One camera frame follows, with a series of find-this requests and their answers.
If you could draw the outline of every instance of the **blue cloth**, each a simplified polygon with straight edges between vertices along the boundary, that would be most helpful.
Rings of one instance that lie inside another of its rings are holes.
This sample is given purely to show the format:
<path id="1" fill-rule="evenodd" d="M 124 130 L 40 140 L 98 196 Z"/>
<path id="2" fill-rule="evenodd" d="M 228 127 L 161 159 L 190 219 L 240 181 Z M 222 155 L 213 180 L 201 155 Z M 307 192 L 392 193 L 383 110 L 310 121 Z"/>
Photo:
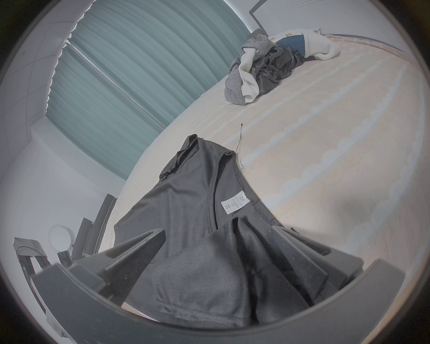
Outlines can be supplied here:
<path id="1" fill-rule="evenodd" d="M 304 37 L 303 35 L 287 36 L 276 42 L 277 45 L 289 46 L 291 49 L 298 50 L 304 61 L 315 60 L 313 56 L 304 57 Z"/>

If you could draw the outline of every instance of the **curtain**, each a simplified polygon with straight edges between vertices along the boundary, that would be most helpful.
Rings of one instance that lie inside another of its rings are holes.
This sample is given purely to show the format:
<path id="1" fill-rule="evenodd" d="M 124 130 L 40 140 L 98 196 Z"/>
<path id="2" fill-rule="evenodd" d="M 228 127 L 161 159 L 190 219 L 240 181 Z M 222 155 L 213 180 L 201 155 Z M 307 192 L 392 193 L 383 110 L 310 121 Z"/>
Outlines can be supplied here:
<path id="1" fill-rule="evenodd" d="M 127 178 L 161 131 L 227 74 L 248 34 L 223 0 L 97 0 L 63 49 L 46 115 Z"/>

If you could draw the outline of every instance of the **white label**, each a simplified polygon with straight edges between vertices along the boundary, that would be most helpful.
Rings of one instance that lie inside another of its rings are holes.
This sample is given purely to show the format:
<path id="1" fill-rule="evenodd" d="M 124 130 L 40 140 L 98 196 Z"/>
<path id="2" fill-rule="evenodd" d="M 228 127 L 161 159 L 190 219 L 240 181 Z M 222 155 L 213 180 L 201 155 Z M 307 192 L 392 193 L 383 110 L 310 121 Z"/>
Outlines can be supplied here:
<path id="1" fill-rule="evenodd" d="M 245 205 L 249 203 L 249 199 L 246 198 L 245 193 L 243 191 L 239 192 L 236 196 L 227 199 L 226 201 L 222 201 L 221 205 L 223 206 L 225 212 L 227 214 L 231 214 L 240 208 L 243 208 Z"/>

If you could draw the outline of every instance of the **mattress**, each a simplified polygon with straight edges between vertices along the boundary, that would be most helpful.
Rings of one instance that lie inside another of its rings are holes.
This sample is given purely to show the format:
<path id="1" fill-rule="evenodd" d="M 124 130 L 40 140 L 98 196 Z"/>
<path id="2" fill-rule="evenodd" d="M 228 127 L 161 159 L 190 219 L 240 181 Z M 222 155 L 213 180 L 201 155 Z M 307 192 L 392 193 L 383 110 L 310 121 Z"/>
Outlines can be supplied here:
<path id="1" fill-rule="evenodd" d="M 186 109 L 136 164 L 101 250 L 196 133 L 237 152 L 246 180 L 285 227 L 361 257 L 364 268 L 383 258 L 406 271 L 406 286 L 429 246 L 429 87 L 405 53 L 329 37 L 339 56 L 305 62 L 253 103 L 227 103 L 222 79 Z"/>

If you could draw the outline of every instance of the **loose thread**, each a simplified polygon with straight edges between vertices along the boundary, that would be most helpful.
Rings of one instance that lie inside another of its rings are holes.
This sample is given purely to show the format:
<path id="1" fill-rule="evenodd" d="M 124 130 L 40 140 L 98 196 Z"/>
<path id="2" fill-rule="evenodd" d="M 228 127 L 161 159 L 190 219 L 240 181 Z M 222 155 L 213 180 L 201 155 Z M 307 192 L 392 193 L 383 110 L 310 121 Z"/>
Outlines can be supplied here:
<path id="1" fill-rule="evenodd" d="M 244 166 L 243 166 L 242 161 L 240 160 L 240 156 L 239 156 L 239 153 L 240 153 L 240 144 L 242 143 L 242 127 L 243 127 L 243 123 L 240 124 L 239 142 L 237 143 L 236 150 L 234 151 L 235 153 L 237 153 L 237 150 L 239 149 L 239 152 L 237 153 L 237 156 L 239 157 L 239 163 L 242 166 L 242 168 L 240 169 L 240 171 L 243 171 L 243 169 L 244 169 Z"/>

